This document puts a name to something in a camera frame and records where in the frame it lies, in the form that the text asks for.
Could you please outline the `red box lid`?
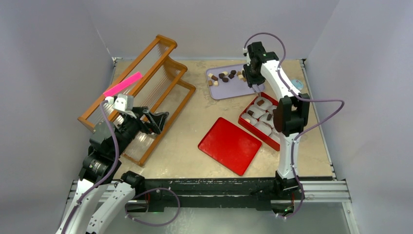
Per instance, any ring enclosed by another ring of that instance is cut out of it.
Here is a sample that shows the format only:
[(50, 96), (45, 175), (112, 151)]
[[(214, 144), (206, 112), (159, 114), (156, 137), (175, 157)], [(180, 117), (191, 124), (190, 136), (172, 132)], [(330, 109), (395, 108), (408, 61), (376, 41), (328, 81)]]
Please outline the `red box lid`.
[(198, 144), (198, 149), (238, 176), (243, 176), (262, 142), (219, 117)]

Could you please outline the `black handled metal tongs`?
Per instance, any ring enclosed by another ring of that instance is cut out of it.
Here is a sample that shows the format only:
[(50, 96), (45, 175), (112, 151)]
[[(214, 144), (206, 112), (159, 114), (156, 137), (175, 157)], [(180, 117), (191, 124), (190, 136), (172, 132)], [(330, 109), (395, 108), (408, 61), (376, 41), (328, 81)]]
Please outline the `black handled metal tongs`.
[(261, 89), (260, 89), (260, 86), (259, 85), (252, 85), (252, 89), (254, 90), (254, 92), (257, 94), (257, 96), (261, 96), (261, 94), (262, 94), (262, 91), (261, 91)]

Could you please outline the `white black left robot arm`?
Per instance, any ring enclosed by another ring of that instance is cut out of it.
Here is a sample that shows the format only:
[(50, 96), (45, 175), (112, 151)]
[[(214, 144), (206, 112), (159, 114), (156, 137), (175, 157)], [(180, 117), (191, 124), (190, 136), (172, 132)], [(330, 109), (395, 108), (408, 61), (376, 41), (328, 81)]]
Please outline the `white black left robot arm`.
[(169, 113), (154, 114), (146, 106), (133, 107), (131, 112), (135, 116), (124, 114), (123, 122), (115, 125), (109, 121), (103, 104), (100, 111), (104, 119), (94, 127), (74, 198), (58, 234), (102, 234), (129, 200), (145, 194), (144, 178), (126, 172), (110, 196), (98, 205), (121, 166), (120, 155), (138, 133), (160, 134)]

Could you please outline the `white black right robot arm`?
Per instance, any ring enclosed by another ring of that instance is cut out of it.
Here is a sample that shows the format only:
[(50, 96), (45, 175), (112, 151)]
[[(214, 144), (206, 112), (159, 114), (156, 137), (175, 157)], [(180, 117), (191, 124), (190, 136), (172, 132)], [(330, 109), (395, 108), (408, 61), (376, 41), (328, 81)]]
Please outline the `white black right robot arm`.
[(243, 55), (246, 63), (242, 75), (247, 85), (252, 88), (268, 82), (278, 99), (273, 122), (280, 138), (280, 161), (273, 191), (277, 197), (286, 198), (299, 185), (295, 163), (300, 133), (308, 123), (310, 97), (300, 93), (282, 69), (282, 60), (275, 52), (267, 52), (261, 42), (245, 46)]

